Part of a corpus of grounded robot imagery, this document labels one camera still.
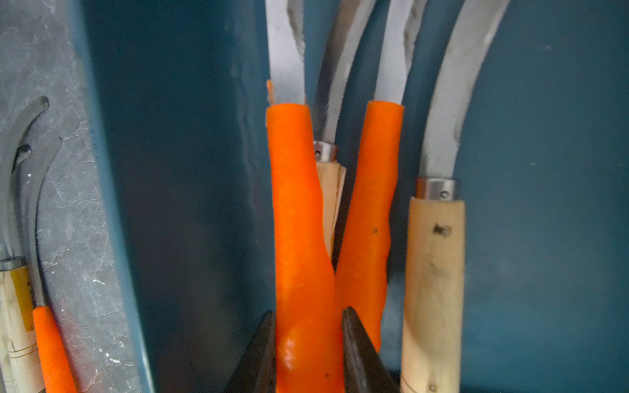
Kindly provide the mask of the orange handle sickle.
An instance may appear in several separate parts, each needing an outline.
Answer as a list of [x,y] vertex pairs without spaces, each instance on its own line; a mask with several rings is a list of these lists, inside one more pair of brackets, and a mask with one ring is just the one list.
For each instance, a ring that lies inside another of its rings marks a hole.
[[28,256],[30,278],[34,293],[34,329],[39,350],[39,359],[47,392],[76,392],[70,361],[65,350],[60,329],[47,303],[44,280],[40,270],[37,214],[39,197],[46,173],[62,146],[62,139],[54,137],[45,147],[33,154],[27,165],[27,185],[23,187],[26,206],[22,219],[22,233]]
[[390,212],[398,177],[402,104],[425,1],[392,1],[373,98],[361,132],[355,183],[335,273],[339,309],[353,308],[376,350],[382,346]]
[[267,1],[278,392],[344,390],[341,312],[324,243],[323,196],[306,100],[302,1]]

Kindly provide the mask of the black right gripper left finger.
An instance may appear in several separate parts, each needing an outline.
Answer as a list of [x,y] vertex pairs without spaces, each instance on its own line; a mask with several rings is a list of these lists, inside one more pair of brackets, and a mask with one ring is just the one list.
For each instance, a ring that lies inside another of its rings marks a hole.
[[223,393],[276,391],[276,313],[267,311]]

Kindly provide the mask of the teal plastic storage box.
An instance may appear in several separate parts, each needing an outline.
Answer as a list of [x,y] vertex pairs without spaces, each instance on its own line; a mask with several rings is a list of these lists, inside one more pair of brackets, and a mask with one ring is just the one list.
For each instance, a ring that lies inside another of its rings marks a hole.
[[[73,1],[144,392],[219,392],[275,305],[261,1]],[[628,389],[628,4],[513,1],[473,93],[462,390]]]

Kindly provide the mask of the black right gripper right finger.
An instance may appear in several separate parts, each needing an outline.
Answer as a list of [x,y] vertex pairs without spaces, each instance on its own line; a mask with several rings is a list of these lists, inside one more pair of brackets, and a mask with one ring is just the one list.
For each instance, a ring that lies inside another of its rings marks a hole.
[[400,391],[352,307],[342,311],[342,335],[346,393]]

